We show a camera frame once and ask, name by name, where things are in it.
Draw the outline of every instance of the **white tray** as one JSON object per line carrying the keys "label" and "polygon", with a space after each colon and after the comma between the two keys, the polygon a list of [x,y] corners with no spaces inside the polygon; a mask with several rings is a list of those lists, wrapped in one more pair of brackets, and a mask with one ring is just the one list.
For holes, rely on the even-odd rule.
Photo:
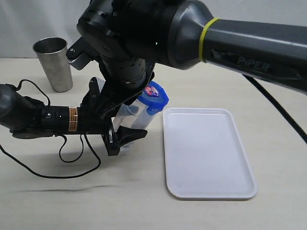
{"label": "white tray", "polygon": [[183,199],[250,199],[257,184],[233,116],[224,109],[163,113],[167,188]]}

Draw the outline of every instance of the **stainless steel cup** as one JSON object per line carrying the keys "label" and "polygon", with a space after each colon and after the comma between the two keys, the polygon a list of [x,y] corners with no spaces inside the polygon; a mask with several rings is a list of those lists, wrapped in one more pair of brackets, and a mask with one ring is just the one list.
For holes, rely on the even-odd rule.
{"label": "stainless steel cup", "polygon": [[63,38],[44,38],[33,45],[33,50],[55,92],[72,88],[71,67],[66,59],[67,42]]}

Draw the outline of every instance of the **clear plastic container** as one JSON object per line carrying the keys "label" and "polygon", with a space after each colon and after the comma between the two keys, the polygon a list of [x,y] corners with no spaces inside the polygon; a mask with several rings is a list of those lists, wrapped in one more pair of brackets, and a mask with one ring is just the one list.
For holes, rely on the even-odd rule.
{"label": "clear plastic container", "polygon": [[[141,96],[131,105],[123,104],[113,121],[114,130],[119,126],[146,129],[154,117],[167,105],[169,99],[164,89],[151,81]],[[133,142],[123,146],[121,151],[129,150]]]}

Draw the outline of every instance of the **table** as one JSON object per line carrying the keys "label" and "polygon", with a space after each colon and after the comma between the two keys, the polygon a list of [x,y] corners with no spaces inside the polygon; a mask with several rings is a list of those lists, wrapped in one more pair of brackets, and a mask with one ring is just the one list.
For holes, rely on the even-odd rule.
{"label": "table", "polygon": [[[73,70],[74,87],[52,91],[37,59],[0,59],[0,83],[36,82],[53,105],[78,106],[96,63]],[[307,229],[307,147],[273,106],[242,76],[210,64],[182,71],[158,65],[155,81],[167,91],[168,107],[216,107],[235,117],[259,185],[257,196],[244,202],[187,202],[166,189],[162,115],[150,124],[147,138],[129,154],[109,158],[99,136],[90,137],[102,157],[99,170],[79,179],[48,180],[31,175],[0,154],[1,230],[264,230]],[[307,130],[305,95],[262,83]],[[45,98],[29,83],[22,95]],[[78,174],[94,167],[88,148],[72,165],[60,162],[61,138],[13,139],[0,127],[4,148],[37,172]],[[81,150],[78,137],[69,137],[66,159]]]}

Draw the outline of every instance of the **black cable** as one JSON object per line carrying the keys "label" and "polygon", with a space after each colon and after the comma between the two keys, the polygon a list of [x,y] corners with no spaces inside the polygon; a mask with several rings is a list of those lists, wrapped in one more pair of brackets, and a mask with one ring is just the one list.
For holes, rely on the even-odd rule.
{"label": "black cable", "polygon": [[252,83],[281,113],[281,115],[287,120],[287,122],[294,128],[294,130],[299,134],[299,136],[304,140],[307,144],[307,134],[306,132],[299,126],[299,124],[288,114],[288,112],[279,104],[279,102],[265,89],[262,85],[260,85],[254,78],[245,76],[244,77]]}
{"label": "black cable", "polygon": [[81,151],[81,154],[74,160],[72,161],[66,161],[62,158],[62,149],[64,148],[64,146],[66,145],[67,143],[67,137],[65,135],[58,135],[59,137],[62,137],[64,138],[64,144],[62,145],[62,147],[59,149],[59,158],[61,159],[61,161],[63,161],[64,163],[75,163],[78,159],[81,158],[81,156],[83,155],[83,151],[84,151],[84,143],[83,143],[83,140],[82,140],[82,135],[80,135],[80,141],[81,141],[81,144],[82,144],[82,151]]}
{"label": "black cable", "polygon": [[33,84],[46,98],[47,98],[47,100],[48,100],[48,107],[51,105],[51,102],[50,102],[50,99],[49,99],[49,97],[33,82],[33,81],[31,81],[31,80],[28,80],[28,79],[22,79],[20,82],[19,82],[19,84],[18,84],[18,86],[17,86],[17,88],[15,89],[16,91],[19,91],[20,89],[21,89],[21,87],[22,87],[22,84],[23,84],[23,82],[24,81],[27,81],[27,82],[29,82],[29,83],[31,83],[31,84]]}
{"label": "black cable", "polygon": [[84,172],[82,174],[79,174],[79,175],[75,175],[75,176],[45,176],[45,175],[41,175],[37,172],[34,172],[32,169],[30,169],[27,165],[25,165],[24,163],[22,163],[21,161],[19,161],[18,159],[16,159],[14,156],[12,156],[11,154],[9,154],[7,151],[4,150],[4,148],[2,147],[2,145],[0,144],[0,150],[6,155],[8,156],[9,158],[11,158],[12,160],[14,160],[15,162],[17,162],[18,164],[20,164],[21,166],[23,166],[25,169],[27,169],[30,173],[34,174],[35,176],[38,176],[38,177],[42,177],[42,178],[46,178],[46,179],[73,179],[73,178],[78,178],[78,177],[82,177],[82,176],[85,176],[93,171],[95,171],[96,169],[98,169],[101,165],[101,160],[99,158],[99,156],[97,155],[97,153],[95,152],[95,150],[93,149],[93,147],[91,146],[87,136],[84,134],[84,138],[85,138],[85,141],[88,145],[88,147],[90,148],[90,150],[92,151],[92,153],[94,154],[94,156],[97,158],[98,160],[98,165],[96,167],[94,167],[93,169],[87,171],[87,172]]}

